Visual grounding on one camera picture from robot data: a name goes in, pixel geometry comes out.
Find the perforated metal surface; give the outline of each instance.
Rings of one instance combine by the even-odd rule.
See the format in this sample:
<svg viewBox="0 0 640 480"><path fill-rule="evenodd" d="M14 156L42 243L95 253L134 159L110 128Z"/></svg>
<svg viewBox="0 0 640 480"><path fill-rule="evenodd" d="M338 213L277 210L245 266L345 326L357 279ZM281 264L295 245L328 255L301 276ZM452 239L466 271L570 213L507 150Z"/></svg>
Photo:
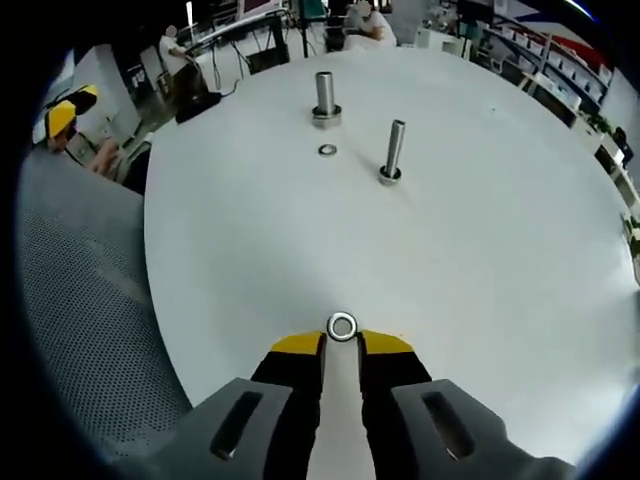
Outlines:
<svg viewBox="0 0 640 480"><path fill-rule="evenodd" d="M191 407L153 312L142 197L36 149L17 207L26 313L63 401L110 459L163 444Z"/></svg>

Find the metal peg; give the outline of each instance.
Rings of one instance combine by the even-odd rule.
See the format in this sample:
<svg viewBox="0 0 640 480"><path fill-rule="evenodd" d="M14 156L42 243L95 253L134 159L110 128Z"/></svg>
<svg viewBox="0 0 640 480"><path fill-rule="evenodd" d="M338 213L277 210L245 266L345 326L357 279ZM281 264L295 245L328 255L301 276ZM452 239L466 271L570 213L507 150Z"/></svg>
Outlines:
<svg viewBox="0 0 640 480"><path fill-rule="evenodd" d="M330 115L336 109L333 98L333 75L331 72L316 73L316 93L318 94L318 111Z"/></svg>
<svg viewBox="0 0 640 480"><path fill-rule="evenodd" d="M313 109L313 124L318 128L330 128L340 124L342 109L336 105L333 95L333 74L316 73L318 105Z"/></svg>
<svg viewBox="0 0 640 480"><path fill-rule="evenodd" d="M387 164L380 167L378 180L382 185L393 185L402 176L398 168L398 159L404 140L405 123L402 120L394 120L391 124L391 136L389 137L389 150L387 151Z"/></svg>

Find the computer screen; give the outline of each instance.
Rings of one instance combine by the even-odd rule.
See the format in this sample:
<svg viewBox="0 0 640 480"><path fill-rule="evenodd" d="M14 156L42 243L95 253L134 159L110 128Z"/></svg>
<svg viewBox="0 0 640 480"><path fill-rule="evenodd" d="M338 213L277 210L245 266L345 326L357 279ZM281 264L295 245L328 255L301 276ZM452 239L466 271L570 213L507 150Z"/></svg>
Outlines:
<svg viewBox="0 0 640 480"><path fill-rule="evenodd" d="M238 20L280 8L281 0L238 0Z"/></svg>

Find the metal ring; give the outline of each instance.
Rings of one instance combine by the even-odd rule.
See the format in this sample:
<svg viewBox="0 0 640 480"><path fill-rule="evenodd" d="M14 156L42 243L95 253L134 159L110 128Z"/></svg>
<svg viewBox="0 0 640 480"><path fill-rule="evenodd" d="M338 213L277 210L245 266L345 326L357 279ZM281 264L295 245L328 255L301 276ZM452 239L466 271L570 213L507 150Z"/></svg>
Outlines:
<svg viewBox="0 0 640 480"><path fill-rule="evenodd" d="M349 323L349 331L342 335L336 332L336 323L340 320L344 320ZM356 322L353 315L347 312L334 313L329 317L329 320L327 320L327 333L336 342L348 342L356 336L356 333L358 333L358 322Z"/></svg>
<svg viewBox="0 0 640 480"><path fill-rule="evenodd" d="M318 149L318 153L323 157L331 157L335 155L337 151L338 151L338 147L330 143L325 143L324 145L320 145L320 148Z"/></svg>

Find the white round table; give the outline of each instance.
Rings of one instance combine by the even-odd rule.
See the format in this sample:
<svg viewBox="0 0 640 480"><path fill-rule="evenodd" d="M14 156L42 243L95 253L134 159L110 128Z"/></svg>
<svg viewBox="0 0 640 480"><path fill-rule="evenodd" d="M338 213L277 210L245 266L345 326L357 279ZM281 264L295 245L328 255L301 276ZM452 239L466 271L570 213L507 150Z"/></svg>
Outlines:
<svg viewBox="0 0 640 480"><path fill-rule="evenodd" d="M310 118L321 70L343 108L329 131ZM403 176L383 187L393 119ZM426 50L345 52L250 77L157 132L146 259L194 405L346 310L411 343L514 443L576 462L632 382L623 211L570 130L498 76Z"/></svg>

